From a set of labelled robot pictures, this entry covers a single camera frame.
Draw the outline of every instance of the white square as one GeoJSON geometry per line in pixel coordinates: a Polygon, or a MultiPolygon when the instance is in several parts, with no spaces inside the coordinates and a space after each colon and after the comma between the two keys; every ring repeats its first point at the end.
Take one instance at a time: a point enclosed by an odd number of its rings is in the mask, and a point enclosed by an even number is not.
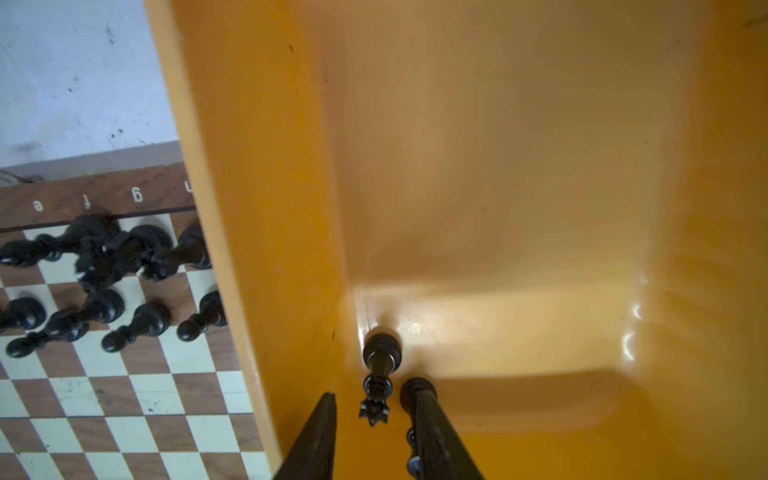
{"type": "Polygon", "coordinates": [[[0,362],[5,373],[11,380],[47,379],[48,375],[45,374],[36,352],[20,359],[14,359],[5,353],[5,347],[12,340],[22,337],[23,335],[0,336],[0,362]]]}
{"type": "MultiPolygon", "coordinates": [[[[58,306],[56,305],[56,300],[53,300],[51,289],[44,283],[41,285],[7,286],[5,292],[8,294],[8,300],[16,300],[23,296],[30,296],[36,299],[38,302],[42,303],[43,308],[45,308],[45,315],[48,318],[58,312],[58,306]]],[[[35,332],[39,332],[44,326],[45,323],[42,323],[35,329],[35,332]]]]}
{"type": "Polygon", "coordinates": [[[120,293],[120,296],[125,303],[125,311],[123,314],[109,324],[109,328],[114,330],[119,326],[130,324],[131,320],[134,318],[134,311],[141,304],[146,303],[147,300],[144,298],[144,291],[141,289],[139,277],[137,276],[126,276],[110,288],[115,292],[120,293]]]}
{"type": "Polygon", "coordinates": [[[264,452],[242,452],[243,465],[248,475],[248,480],[270,480],[270,465],[266,462],[266,453],[264,452]]]}
{"type": "Polygon", "coordinates": [[[199,453],[160,454],[170,480],[208,480],[205,465],[199,453]]]}
{"type": "Polygon", "coordinates": [[[0,417],[4,419],[29,417],[29,412],[11,380],[0,380],[0,412],[0,417]]]}
{"type": "Polygon", "coordinates": [[[48,453],[82,453],[78,437],[67,419],[31,419],[48,453]]]}
{"type": "MultiPolygon", "coordinates": [[[[24,236],[28,240],[34,240],[37,235],[47,233],[52,237],[58,237],[67,230],[67,225],[60,225],[58,227],[43,227],[33,228],[30,230],[24,230],[24,236]]],[[[74,262],[78,260],[78,256],[75,253],[63,253],[61,258],[55,262],[48,262],[47,260],[40,260],[38,262],[38,268],[43,275],[43,280],[46,283],[67,283],[77,282],[78,279],[74,275],[74,262]]]]}
{"type": "Polygon", "coordinates": [[[130,375],[129,378],[145,415],[184,414],[184,406],[171,374],[130,375]]]}
{"type": "Polygon", "coordinates": [[[158,337],[170,372],[216,372],[205,335],[200,335],[193,342],[182,342],[176,334],[177,329],[177,326],[168,327],[168,331],[158,337]]]}
{"type": "Polygon", "coordinates": [[[64,480],[50,453],[19,453],[18,460],[31,480],[64,480]]]}
{"type": "Polygon", "coordinates": [[[107,425],[122,453],[157,453],[146,417],[107,417],[107,425]]]}
{"type": "Polygon", "coordinates": [[[86,453],[98,480],[133,480],[122,453],[86,453]]]}
{"type": "Polygon", "coordinates": [[[200,299],[206,296],[206,294],[218,290],[216,275],[213,269],[187,272],[187,282],[190,284],[192,298],[194,298],[194,304],[197,306],[198,311],[200,311],[200,299]]]}
{"type": "Polygon", "coordinates": [[[242,372],[216,372],[229,413],[253,413],[242,372]]]}
{"type": "Polygon", "coordinates": [[[2,430],[0,430],[0,453],[13,453],[13,447],[2,430]]]}
{"type": "Polygon", "coordinates": [[[187,415],[187,423],[200,453],[240,451],[229,415],[187,415]]]}
{"type": "Polygon", "coordinates": [[[119,353],[105,352],[101,348],[101,340],[109,330],[93,330],[83,338],[73,342],[80,364],[87,376],[126,376],[128,371],[119,353]]]}
{"type": "Polygon", "coordinates": [[[70,376],[48,381],[67,417],[104,416],[88,377],[70,376]]]}

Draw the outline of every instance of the chessboard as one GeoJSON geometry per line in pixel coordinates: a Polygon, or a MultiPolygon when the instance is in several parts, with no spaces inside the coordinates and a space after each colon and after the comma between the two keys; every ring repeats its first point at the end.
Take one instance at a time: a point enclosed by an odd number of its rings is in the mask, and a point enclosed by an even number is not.
{"type": "MultiPolygon", "coordinates": [[[[155,225],[175,242],[197,212],[169,210],[114,219],[122,230],[155,225]]],[[[7,230],[0,245],[41,233],[56,237],[65,228],[7,230]]],[[[81,306],[86,293],[74,275],[75,260],[65,253],[29,268],[0,266],[0,310],[26,296],[49,316],[81,306]]],[[[12,358],[6,346],[28,332],[0,334],[0,477],[271,478],[229,327],[212,326],[191,342],[177,336],[179,323],[217,289],[214,270],[180,266],[159,282],[128,274],[112,289],[122,296],[124,313],[109,324],[91,323],[73,343],[50,342],[12,358]],[[151,300],[170,310],[167,331],[105,352],[104,336],[129,324],[134,310],[151,300]]]]}

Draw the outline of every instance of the black chess piece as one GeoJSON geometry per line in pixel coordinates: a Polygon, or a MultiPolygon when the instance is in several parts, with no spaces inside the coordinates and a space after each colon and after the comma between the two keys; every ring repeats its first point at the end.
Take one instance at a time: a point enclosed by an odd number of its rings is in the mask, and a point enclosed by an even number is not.
{"type": "Polygon", "coordinates": [[[165,280],[179,270],[180,265],[190,264],[198,270],[211,267],[205,237],[200,225],[193,225],[181,232],[173,249],[154,248],[141,256],[141,275],[155,282],[165,280]]]}
{"type": "Polygon", "coordinates": [[[109,332],[101,340],[105,352],[115,353],[136,341],[139,336],[159,336],[170,325],[170,310],[162,303],[149,302],[134,311],[130,325],[109,332]]]}
{"type": "Polygon", "coordinates": [[[126,273],[136,273],[141,254],[147,250],[171,246],[165,230],[154,225],[139,225],[130,232],[121,231],[104,242],[86,237],[80,245],[80,258],[74,265],[78,282],[86,292],[104,290],[120,281],[126,273]]]}
{"type": "Polygon", "coordinates": [[[76,217],[59,237],[46,233],[34,240],[13,240],[0,247],[0,264],[19,268],[37,265],[40,260],[54,262],[63,253],[79,253],[81,239],[97,237],[109,240],[118,234],[118,227],[96,215],[76,217]]]}
{"type": "Polygon", "coordinates": [[[221,296],[217,290],[200,299],[200,313],[195,313],[189,319],[184,320],[176,330],[176,334],[181,341],[191,342],[208,330],[209,326],[225,326],[226,324],[227,316],[224,315],[221,296]]]}
{"type": "Polygon", "coordinates": [[[25,296],[11,300],[0,313],[0,333],[7,329],[32,330],[45,321],[45,308],[36,299],[25,296]]]}
{"type": "MultiPolygon", "coordinates": [[[[59,316],[70,316],[70,315],[76,315],[76,310],[69,309],[69,310],[60,310],[53,315],[51,315],[51,321],[56,320],[59,316]]],[[[45,347],[49,342],[74,342],[77,339],[80,339],[85,333],[88,331],[88,327],[90,326],[90,323],[84,322],[81,324],[76,323],[68,323],[68,325],[71,327],[67,331],[59,332],[61,335],[58,339],[55,339],[48,335],[44,331],[42,332],[30,332],[27,333],[26,336],[23,336],[21,338],[17,338],[12,340],[8,343],[8,345],[5,347],[5,352],[8,354],[8,356],[13,357],[15,359],[22,358],[23,356],[30,355],[35,350],[40,350],[41,348],[45,347]]]]}
{"type": "Polygon", "coordinates": [[[91,292],[79,310],[68,309],[57,312],[51,316],[42,331],[52,339],[60,340],[89,322],[112,323],[124,311],[123,298],[114,290],[91,292]]]}

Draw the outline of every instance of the yellow plastic bin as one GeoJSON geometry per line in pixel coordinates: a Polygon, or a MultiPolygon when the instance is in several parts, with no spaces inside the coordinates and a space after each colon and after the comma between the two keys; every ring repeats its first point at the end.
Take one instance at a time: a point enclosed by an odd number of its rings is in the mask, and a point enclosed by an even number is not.
{"type": "Polygon", "coordinates": [[[146,6],[273,470],[426,375],[486,478],[768,478],[768,3],[146,6]]]}

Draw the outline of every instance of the chess square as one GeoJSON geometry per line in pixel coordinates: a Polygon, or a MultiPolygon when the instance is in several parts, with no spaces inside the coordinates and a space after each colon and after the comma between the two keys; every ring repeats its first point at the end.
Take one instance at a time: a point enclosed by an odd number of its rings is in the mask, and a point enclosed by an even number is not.
{"type": "Polygon", "coordinates": [[[87,376],[125,376],[128,374],[125,363],[123,363],[123,357],[119,353],[105,352],[101,348],[101,340],[108,333],[107,330],[88,332],[81,339],[72,343],[87,376]]]}
{"type": "Polygon", "coordinates": [[[0,455],[4,453],[13,453],[13,447],[11,447],[11,443],[5,437],[5,433],[2,431],[2,427],[0,427],[0,455]]]}
{"type": "Polygon", "coordinates": [[[184,406],[170,374],[131,375],[136,397],[145,415],[183,415],[184,406]]]}
{"type": "Polygon", "coordinates": [[[170,480],[208,480],[205,465],[199,453],[162,452],[165,470],[170,480]]]}
{"type": "Polygon", "coordinates": [[[76,478],[77,480],[97,480],[85,454],[54,453],[51,454],[51,457],[56,463],[61,476],[67,480],[70,478],[76,478]]]}
{"type": "Polygon", "coordinates": [[[187,415],[227,413],[215,373],[178,373],[174,381],[187,415]]]}
{"type": "Polygon", "coordinates": [[[187,417],[184,415],[148,416],[147,424],[161,452],[195,452],[187,417]]]}
{"type": "Polygon", "coordinates": [[[90,380],[106,416],[143,415],[128,376],[102,376],[90,380]]]}
{"type": "MultiPolygon", "coordinates": [[[[54,300],[53,295],[51,295],[51,289],[48,288],[48,285],[45,283],[7,286],[5,288],[5,294],[8,295],[8,300],[15,300],[17,298],[22,298],[23,296],[30,296],[36,299],[42,304],[43,308],[45,308],[47,316],[51,316],[58,311],[56,301],[54,300]]],[[[45,324],[40,325],[35,329],[35,332],[39,332],[44,326],[45,324]]]]}
{"type": "Polygon", "coordinates": [[[170,310],[170,324],[178,325],[197,313],[186,273],[171,275],[161,282],[140,279],[141,289],[148,300],[157,300],[170,310]]]}
{"type": "Polygon", "coordinates": [[[29,478],[36,480],[64,480],[50,453],[20,453],[18,460],[29,478]]]}
{"type": "Polygon", "coordinates": [[[146,417],[107,417],[106,420],[121,452],[158,452],[146,417]]]}
{"type": "Polygon", "coordinates": [[[147,302],[144,298],[144,291],[141,289],[141,284],[136,276],[126,276],[119,282],[116,282],[110,287],[120,296],[125,303],[125,311],[114,322],[109,324],[109,328],[114,330],[119,326],[129,325],[134,318],[134,312],[136,309],[147,302]]]}
{"type": "Polygon", "coordinates": [[[199,452],[239,452],[240,447],[228,415],[187,415],[199,452]]]}
{"type": "Polygon", "coordinates": [[[216,372],[229,413],[253,413],[242,372],[216,372]]]}
{"type": "Polygon", "coordinates": [[[206,294],[218,290],[216,274],[212,269],[187,272],[187,281],[190,283],[194,304],[198,307],[200,306],[200,300],[206,294]]]}
{"type": "Polygon", "coordinates": [[[264,452],[242,452],[243,464],[248,474],[248,480],[270,480],[270,466],[266,462],[266,453],[264,452]]]}
{"type": "Polygon", "coordinates": [[[0,417],[6,419],[29,417],[12,380],[0,380],[0,417]]]}
{"type": "Polygon", "coordinates": [[[170,221],[170,214],[147,215],[143,217],[128,217],[118,220],[122,230],[129,231],[139,225],[153,225],[162,228],[170,237],[170,241],[175,247],[177,244],[176,233],[174,232],[174,223],[170,221]]]}
{"type": "Polygon", "coordinates": [[[248,478],[239,453],[201,453],[210,478],[248,478]]]}
{"type": "MultiPolygon", "coordinates": [[[[20,230],[0,233],[0,245],[5,245],[13,240],[23,240],[24,233],[20,230]]],[[[42,273],[37,265],[28,268],[14,268],[13,266],[0,265],[0,281],[3,286],[39,285],[45,283],[42,273]]]]}
{"type": "Polygon", "coordinates": [[[118,452],[118,445],[104,417],[70,417],[68,420],[86,452],[118,452]]]}
{"type": "Polygon", "coordinates": [[[98,480],[133,478],[121,453],[86,453],[91,470],[98,480]]]}
{"type": "Polygon", "coordinates": [[[182,342],[176,334],[177,328],[176,326],[168,327],[168,330],[158,337],[170,372],[216,372],[205,335],[197,337],[192,342],[182,342]]]}
{"type": "Polygon", "coordinates": [[[230,415],[230,422],[232,422],[232,428],[235,431],[235,438],[237,438],[241,452],[262,452],[264,450],[253,414],[230,415]]]}
{"type": "Polygon", "coordinates": [[[31,417],[63,417],[64,410],[48,379],[14,380],[13,386],[31,417]]]}
{"type": "Polygon", "coordinates": [[[32,425],[48,453],[82,453],[78,437],[67,419],[32,419],[32,425]]]}
{"type": "Polygon", "coordinates": [[[45,373],[43,365],[40,363],[40,359],[36,352],[20,359],[12,358],[5,353],[5,348],[8,344],[21,337],[22,336],[16,335],[0,336],[0,362],[5,370],[5,374],[11,380],[48,378],[48,374],[45,373]]]}
{"type": "Polygon", "coordinates": [[[96,392],[94,392],[88,377],[66,377],[48,379],[58,402],[68,417],[104,416],[96,392]]]}
{"type": "Polygon", "coordinates": [[[0,430],[11,446],[10,452],[45,452],[45,445],[29,419],[0,419],[0,430]]]}
{"type": "MultiPolygon", "coordinates": [[[[67,230],[67,225],[58,225],[56,227],[42,227],[31,228],[24,230],[24,236],[27,240],[34,240],[37,235],[47,233],[52,237],[58,237],[67,230]]],[[[78,260],[78,256],[74,253],[63,253],[61,258],[55,262],[49,262],[47,260],[40,260],[38,262],[38,268],[43,276],[43,280],[46,283],[67,283],[77,282],[78,279],[74,275],[74,263],[78,260]]]]}
{"type": "Polygon", "coordinates": [[[123,458],[128,464],[134,480],[168,478],[163,459],[159,453],[124,453],[123,458]]]}

